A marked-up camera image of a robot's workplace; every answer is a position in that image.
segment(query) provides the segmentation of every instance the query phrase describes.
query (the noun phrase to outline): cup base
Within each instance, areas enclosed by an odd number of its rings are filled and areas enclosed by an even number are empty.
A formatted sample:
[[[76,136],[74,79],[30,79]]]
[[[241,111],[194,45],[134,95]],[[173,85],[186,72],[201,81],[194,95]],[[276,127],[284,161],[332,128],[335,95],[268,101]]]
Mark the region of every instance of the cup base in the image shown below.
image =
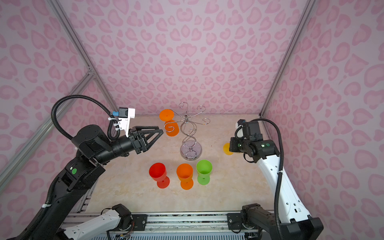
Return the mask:
[[[180,185],[184,190],[189,190],[193,187],[193,180],[191,179],[189,182],[181,182]]]
[[[166,177],[163,181],[157,182],[159,188],[166,188],[169,185],[169,177]]]
[[[205,178],[202,178],[201,176],[198,176],[197,177],[197,181],[201,184],[201,185],[207,185],[210,181],[210,177],[209,176],[206,176]]]

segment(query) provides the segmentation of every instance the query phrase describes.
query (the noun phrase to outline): pink patterned wallpaper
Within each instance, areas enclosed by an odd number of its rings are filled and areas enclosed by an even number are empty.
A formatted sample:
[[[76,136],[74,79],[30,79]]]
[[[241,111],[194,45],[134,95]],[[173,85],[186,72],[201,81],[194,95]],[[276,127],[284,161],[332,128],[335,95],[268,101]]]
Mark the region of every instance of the pink patterned wallpaper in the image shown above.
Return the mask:
[[[384,239],[383,102],[384,1],[321,0],[267,114],[320,239]]]
[[[110,108],[93,81],[83,94]],[[96,104],[78,99],[60,125],[72,136],[89,124],[99,125],[106,133],[107,118],[108,115]],[[52,180],[75,155],[71,141],[53,129],[0,195],[0,239],[17,236],[30,223],[44,203]]]
[[[259,113],[306,0],[62,0],[117,105]]]
[[[2,172],[85,69],[44,0],[0,1],[0,29]]]

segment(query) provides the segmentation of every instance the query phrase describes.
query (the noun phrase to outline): metal glass holder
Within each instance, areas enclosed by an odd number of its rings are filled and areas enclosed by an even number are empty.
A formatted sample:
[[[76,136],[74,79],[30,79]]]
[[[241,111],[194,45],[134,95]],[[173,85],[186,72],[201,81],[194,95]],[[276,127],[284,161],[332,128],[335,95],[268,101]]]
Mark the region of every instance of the metal glass holder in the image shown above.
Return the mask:
[[[175,128],[173,126],[168,126],[168,127],[166,127],[166,126],[168,124],[182,122],[180,125],[180,131],[186,137],[183,139],[182,145],[180,147],[180,154],[185,160],[189,160],[189,161],[196,160],[200,157],[200,155],[202,153],[201,145],[196,141],[196,138],[193,136],[197,131],[197,124],[207,125],[211,122],[211,120],[209,118],[203,118],[202,119],[203,122],[194,122],[191,120],[193,117],[203,113],[206,110],[206,107],[204,107],[202,105],[200,105],[196,108],[197,110],[200,110],[200,112],[193,115],[193,116],[188,114],[188,103],[186,103],[186,102],[180,103],[179,108],[185,109],[184,115],[180,115],[177,112],[173,111],[172,109],[171,110],[176,115],[181,117],[181,120],[165,123],[164,129],[167,132],[173,132],[175,130]]]

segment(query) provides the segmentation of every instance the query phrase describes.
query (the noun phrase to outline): orange plastic cup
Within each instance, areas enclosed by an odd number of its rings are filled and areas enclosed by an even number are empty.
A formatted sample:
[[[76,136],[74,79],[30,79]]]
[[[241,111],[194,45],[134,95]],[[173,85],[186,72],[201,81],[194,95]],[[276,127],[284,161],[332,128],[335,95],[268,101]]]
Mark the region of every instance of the orange plastic cup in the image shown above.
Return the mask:
[[[172,120],[173,116],[175,116],[175,114],[171,109],[164,109],[163,111],[160,112],[160,115],[159,115],[160,120],[164,122]]]
[[[174,137],[179,133],[179,126],[177,125],[177,122],[170,123],[165,125],[165,130],[168,136]]]
[[[181,183],[180,183],[181,188],[183,188],[185,190],[189,190],[193,187],[193,180],[192,180],[193,168],[191,165],[189,165],[187,163],[181,164],[177,168],[176,174],[181,181]]]
[[[149,175],[157,182],[159,188],[166,188],[169,185],[167,170],[164,164],[155,163],[149,168]]]

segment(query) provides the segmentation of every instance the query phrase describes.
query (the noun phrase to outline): aluminum frame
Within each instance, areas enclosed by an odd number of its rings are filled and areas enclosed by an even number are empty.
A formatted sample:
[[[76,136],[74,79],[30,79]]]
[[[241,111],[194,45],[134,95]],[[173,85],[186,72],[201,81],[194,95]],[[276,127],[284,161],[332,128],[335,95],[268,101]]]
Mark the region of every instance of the aluminum frame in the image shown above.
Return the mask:
[[[74,47],[78,51],[80,57],[82,58],[85,65],[88,67],[89,71],[93,71],[96,83],[98,87],[101,90],[101,93],[104,95],[105,99],[107,100],[108,104],[114,111],[118,111],[118,107],[113,100],[111,94],[105,87],[103,81],[101,80],[101,77],[99,73],[97,72],[97,69],[93,65],[90,56],[88,55],[87,51],[85,50],[85,47],[81,43],[81,40],[79,36],[77,35],[76,31],[74,30],[67,14],[65,13],[63,6],[59,2],[59,0],[46,0],[51,9],[53,10],[54,14],[58,18],[59,22],[61,23],[62,27],[68,34],[69,38],[71,39]]]
[[[111,238],[115,234],[126,232],[110,232]],[[107,234],[100,234],[91,240],[108,240]],[[134,232],[130,234],[128,240],[250,240],[246,238],[244,232],[235,234],[229,232],[169,232],[169,233],[149,233],[149,232]]]
[[[92,79],[94,79],[94,75],[93,72],[90,71],[82,78],[82,80],[80,80],[75,88],[72,89],[70,94],[81,94]],[[60,120],[66,114],[68,109],[75,103],[75,101],[76,99],[65,101],[60,106],[56,114],[58,120]],[[27,141],[27,144],[23,147],[23,149],[10,159],[10,163],[0,174],[0,194],[7,187],[8,183],[13,179],[13,177],[23,168],[24,164],[29,160],[30,156],[43,143],[45,138],[54,127],[55,126],[53,125],[50,117],[45,119],[45,122]]]
[[[208,233],[230,232],[228,229],[227,214],[240,213],[240,211],[225,212],[136,212],[132,214],[147,214],[147,223],[141,233]],[[68,214],[61,228],[71,227],[99,216],[99,213]]]
[[[88,67],[88,73],[80,80],[80,82],[75,86],[75,88],[70,92],[70,94],[81,94],[91,79],[95,80],[98,85],[101,93],[104,95],[107,103],[110,107],[117,111],[118,107],[110,95],[109,91],[106,89],[101,77],[99,76],[96,68],[94,67],[85,47],[82,45],[79,37],[77,36],[72,24],[69,21],[68,16],[66,15],[62,5],[58,0],[46,0],[49,6],[51,7],[53,13],[58,18],[61,26],[67,33],[69,39],[73,43],[76,48],[79,56]],[[58,109],[57,119],[60,119],[68,109],[73,105],[75,100],[66,101],[62,104],[62,106]],[[34,151],[41,145],[44,139],[47,137],[49,132],[53,128],[53,123],[50,118],[47,118],[45,122],[41,125],[41,127],[35,132],[35,134],[27,141],[27,144],[23,149],[14,155],[10,159],[10,163],[5,168],[5,170],[0,174],[0,194],[7,187],[8,183],[13,179],[13,177],[22,169],[24,164],[29,160],[30,156],[34,153]]]
[[[264,114],[268,110],[269,104],[271,103],[272,97],[275,94],[277,84],[281,81],[283,77],[283,73],[288,66],[288,63],[290,59],[292,58],[294,51],[305,31],[305,28],[311,18],[311,15],[313,13],[313,10],[315,9],[315,5],[317,4],[318,0],[308,0],[303,13],[299,19],[299,22],[296,26],[295,31],[293,32],[292,39],[288,45],[287,51],[285,52],[285,55],[283,57],[283,60],[281,61],[281,64],[279,66],[279,69],[277,70],[277,74],[273,80],[272,87],[268,92],[267,98],[265,100],[265,103],[262,107],[262,110],[260,112],[260,117],[263,118]]]

